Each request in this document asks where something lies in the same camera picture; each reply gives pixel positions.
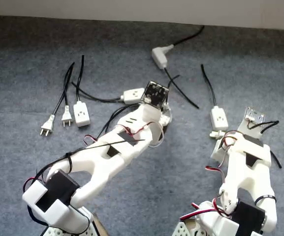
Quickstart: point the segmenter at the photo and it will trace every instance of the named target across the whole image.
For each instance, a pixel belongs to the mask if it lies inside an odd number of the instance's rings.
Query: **white wall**
[[[0,15],[284,29],[284,0],[0,0]]]

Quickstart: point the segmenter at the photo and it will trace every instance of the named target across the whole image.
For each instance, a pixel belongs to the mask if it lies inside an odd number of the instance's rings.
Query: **white plug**
[[[218,131],[228,129],[228,122],[223,108],[219,108],[218,106],[213,107],[211,110],[211,121],[213,130]]]
[[[50,115],[49,119],[41,127],[40,135],[42,135],[44,131],[45,131],[45,136],[48,136],[49,133],[52,133],[54,118],[55,115]]]
[[[85,102],[77,101],[73,106],[75,122],[78,127],[89,125],[91,123]]]
[[[126,90],[123,92],[123,95],[121,95],[121,101],[125,104],[138,103],[141,101],[144,90],[144,88]]]
[[[65,122],[68,122],[68,125],[71,126],[71,122],[73,122],[71,113],[69,112],[69,106],[65,105],[64,113],[62,116],[63,126],[65,127]]]
[[[167,47],[157,47],[152,49],[152,57],[161,70],[167,67],[168,60],[165,54],[173,49],[173,47],[173,44],[171,44]]]
[[[210,133],[210,137],[214,138],[214,139],[220,139],[220,138],[224,137],[224,135],[225,135],[225,132],[221,131],[221,130],[219,130],[219,131],[212,131]]]

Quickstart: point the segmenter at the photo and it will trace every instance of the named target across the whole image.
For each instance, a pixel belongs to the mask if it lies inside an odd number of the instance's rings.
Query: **power outlet adapter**
[[[126,90],[123,92],[121,100],[125,104],[138,103],[141,101],[143,93],[144,93],[144,88],[137,88],[137,89],[135,88],[135,89]]]
[[[218,106],[214,106],[211,110],[211,121],[213,130],[227,130],[228,129],[228,121],[226,118],[226,114],[223,108]]]
[[[75,122],[78,127],[89,125],[91,123],[85,102],[77,101],[73,106]]]

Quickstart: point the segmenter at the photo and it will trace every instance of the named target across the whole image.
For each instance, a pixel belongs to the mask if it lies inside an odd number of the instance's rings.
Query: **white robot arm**
[[[277,213],[270,182],[271,153],[258,139],[265,130],[264,123],[264,114],[248,107],[238,130],[228,131],[217,141],[211,158],[220,162],[218,167],[228,155],[227,176],[223,176],[219,190],[221,207],[216,205],[216,198],[199,206],[193,204],[198,210],[181,217],[173,236],[259,236],[274,230]],[[213,170],[222,173],[219,168]],[[238,199],[239,188],[250,193],[253,205]]]
[[[23,200],[47,225],[70,234],[88,230],[92,215],[84,205],[97,195],[107,181],[123,170],[147,147],[155,147],[171,121],[165,103],[168,89],[149,82],[139,108],[122,117],[116,127],[95,143],[55,163],[46,183],[35,181]],[[80,187],[67,174],[86,171],[91,180]]]

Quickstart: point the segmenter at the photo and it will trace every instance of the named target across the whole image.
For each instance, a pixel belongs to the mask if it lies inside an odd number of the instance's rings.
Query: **red wire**
[[[154,123],[154,122],[151,121],[151,122],[148,122],[147,124],[144,124],[144,125],[143,125],[140,129],[138,129],[135,133],[132,133],[132,132],[131,132],[131,129],[130,129],[129,127],[126,127],[126,126],[121,125],[121,124],[118,124],[118,125],[121,126],[123,129],[125,129],[127,134],[129,134],[130,136],[133,136],[133,135],[135,135],[135,134],[141,132],[141,131],[145,128],[145,126],[147,126],[147,125],[149,125],[149,124],[151,124],[151,123]]]
[[[28,183],[30,180],[33,180],[33,179],[34,179],[34,177],[30,177],[30,178],[28,178],[28,179],[25,181],[25,183],[24,183],[24,185],[23,185],[23,192],[26,191],[26,185],[27,185],[27,183]]]
[[[189,218],[191,218],[193,216],[196,216],[196,215],[199,215],[199,214],[203,214],[203,213],[212,212],[212,211],[215,211],[215,209],[197,210],[197,211],[194,211],[194,212],[191,212],[189,214],[181,216],[180,220],[184,221],[184,220],[187,220],[187,219],[189,219]]]
[[[218,172],[220,172],[222,182],[224,183],[224,181],[225,181],[224,172],[220,168],[212,167],[212,166],[206,166],[205,169],[208,170],[208,171],[218,171]]]
[[[97,142],[97,139],[96,139],[94,136],[92,136],[92,135],[90,135],[90,134],[86,134],[86,135],[84,136],[84,138],[83,138],[83,141],[84,141],[84,143],[86,144],[86,146],[88,146],[88,143],[85,141],[85,139],[86,139],[87,137],[90,137],[94,142]]]
[[[223,211],[223,210],[221,210],[221,209],[218,208],[217,203],[216,203],[217,198],[218,198],[218,197],[213,198],[213,201],[212,201],[215,210],[216,210],[216,211],[218,212],[218,214],[221,215],[221,216],[223,216],[223,214],[225,214],[226,216],[229,216],[225,211]]]
[[[199,208],[200,208],[200,206],[197,205],[197,204],[195,204],[195,203],[191,203],[191,205],[192,205],[195,209],[199,209]]]
[[[151,121],[151,122],[148,122],[147,124],[144,124],[143,126],[142,126],[142,128],[140,128],[139,130],[137,130],[135,133],[133,133],[132,135],[135,135],[135,134],[137,134],[138,132],[140,132],[141,130],[143,130],[144,128],[145,128],[145,126],[147,126],[147,125],[149,125],[149,124],[151,124],[151,123],[154,123],[153,121]]]
[[[130,130],[130,128],[129,128],[129,127],[126,127],[126,126],[121,125],[121,124],[117,124],[117,125],[121,126],[123,129],[125,129],[125,130],[126,130],[126,133],[127,133],[127,134],[129,134],[129,135],[131,135],[131,136],[132,136],[132,133],[131,133],[131,130]]]

